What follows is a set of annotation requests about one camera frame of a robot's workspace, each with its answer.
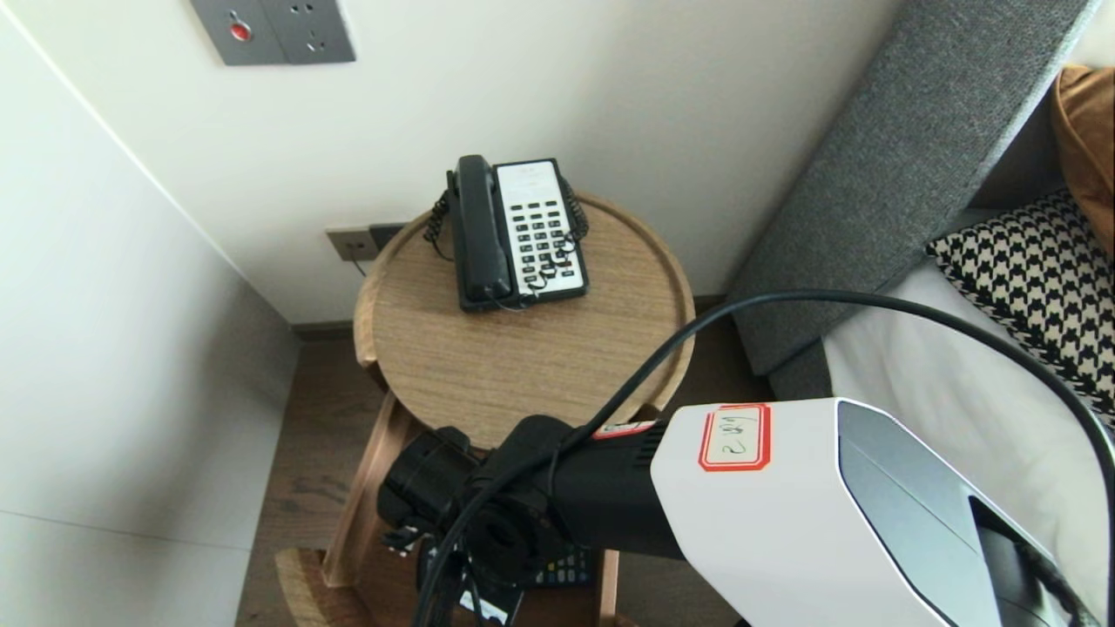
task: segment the red-bordered label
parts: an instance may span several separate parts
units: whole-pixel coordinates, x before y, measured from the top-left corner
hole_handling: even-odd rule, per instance
[[[655,426],[655,421],[646,421],[641,423],[623,423],[619,425],[604,425],[599,430],[597,430],[597,433],[592,434],[592,438],[608,440],[610,437],[623,437],[624,435],[634,435],[637,433],[642,433],[652,426]]]
[[[770,463],[770,406],[720,405],[709,412],[698,461],[707,472],[763,470]]]

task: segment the wall outlet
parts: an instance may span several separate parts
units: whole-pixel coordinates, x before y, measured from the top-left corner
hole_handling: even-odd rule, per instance
[[[337,0],[260,0],[291,64],[355,61]]]
[[[379,254],[379,247],[371,239],[371,231],[367,226],[326,229],[326,235],[337,249],[341,261],[371,261]]]
[[[391,238],[397,235],[399,231],[406,226],[406,222],[396,222],[394,224],[372,224],[368,228],[371,231],[371,239],[379,247],[379,250],[384,250],[387,242],[391,241]]]

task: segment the white wall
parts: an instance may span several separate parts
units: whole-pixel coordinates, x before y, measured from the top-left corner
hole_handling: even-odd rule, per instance
[[[291,322],[351,318],[326,226],[463,154],[556,156],[723,292],[900,0],[342,0],[358,61],[226,68],[187,0],[3,0]]]
[[[1092,67],[1115,65],[1115,0],[1104,0],[1068,56],[1069,62]]]
[[[0,625],[231,625],[297,354],[0,6]]]

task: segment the gray panel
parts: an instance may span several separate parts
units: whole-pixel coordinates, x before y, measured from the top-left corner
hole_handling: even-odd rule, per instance
[[[190,0],[213,46],[229,66],[282,65],[287,62],[279,39],[259,0]],[[237,41],[230,28],[241,21],[251,29],[249,41]]]
[[[336,0],[260,0],[291,64],[355,61]]]
[[[956,471],[890,416],[851,403],[841,403],[837,413],[842,441],[853,442],[959,539],[979,549],[979,534],[968,503],[973,490]]]
[[[856,504],[922,598],[954,625],[1000,625],[982,553],[961,541],[846,437],[841,438],[840,457]]]

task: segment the houndstooth pillow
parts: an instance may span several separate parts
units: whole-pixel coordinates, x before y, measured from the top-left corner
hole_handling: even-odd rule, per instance
[[[1115,433],[1113,268],[1068,190],[931,241],[925,252]]]

